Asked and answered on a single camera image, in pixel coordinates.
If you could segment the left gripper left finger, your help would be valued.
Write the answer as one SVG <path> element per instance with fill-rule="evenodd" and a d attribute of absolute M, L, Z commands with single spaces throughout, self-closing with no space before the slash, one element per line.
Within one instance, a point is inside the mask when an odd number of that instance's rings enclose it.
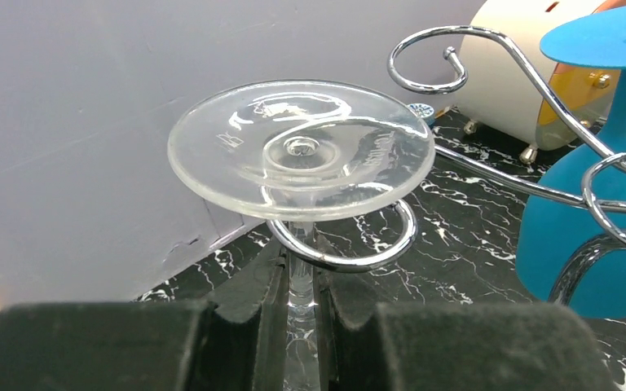
<path fill-rule="evenodd" d="M 289 275 L 275 241 L 197 300 L 0 311 L 0 390 L 280 390 Z"/>

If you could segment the clear wine glass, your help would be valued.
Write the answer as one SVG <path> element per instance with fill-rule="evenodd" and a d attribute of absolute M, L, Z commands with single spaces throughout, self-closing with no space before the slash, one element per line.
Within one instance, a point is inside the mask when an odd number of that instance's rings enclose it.
<path fill-rule="evenodd" d="M 174 125 L 168 159 L 203 199 L 266 221 L 284 247 L 289 303 L 284 388 L 324 387 L 318 328 L 320 269 L 364 273 L 404 255 L 417 237 L 406 196 L 434 164 L 434 136 L 409 106 L 360 86 L 265 81 L 223 91 Z M 315 247 L 316 223 L 391 207 L 403 223 L 389 248 L 342 257 Z"/>

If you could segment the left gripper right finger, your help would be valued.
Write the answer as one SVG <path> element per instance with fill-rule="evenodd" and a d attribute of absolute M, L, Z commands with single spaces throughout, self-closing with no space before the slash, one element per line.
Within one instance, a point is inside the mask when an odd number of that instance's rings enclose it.
<path fill-rule="evenodd" d="M 588 325 L 568 308 L 475 300 L 472 247 L 420 239 L 366 274 L 323 270 L 323 372 L 332 390 L 612 390 Z"/>

